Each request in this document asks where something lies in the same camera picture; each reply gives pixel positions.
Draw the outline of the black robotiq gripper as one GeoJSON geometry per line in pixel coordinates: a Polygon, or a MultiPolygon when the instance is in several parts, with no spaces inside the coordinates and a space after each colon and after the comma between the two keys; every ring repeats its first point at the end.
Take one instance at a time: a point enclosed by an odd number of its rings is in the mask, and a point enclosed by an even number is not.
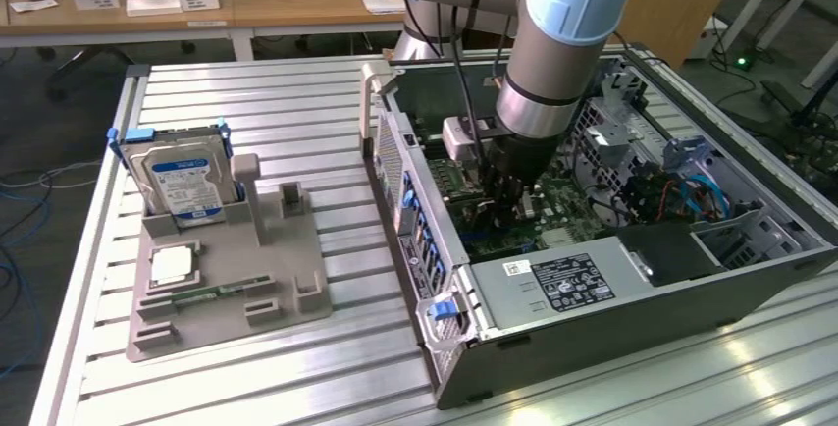
{"type": "Polygon", "coordinates": [[[533,186],[551,163],[559,144],[558,135],[549,138],[529,138],[518,134],[495,137],[487,155],[487,183],[533,186]]]}

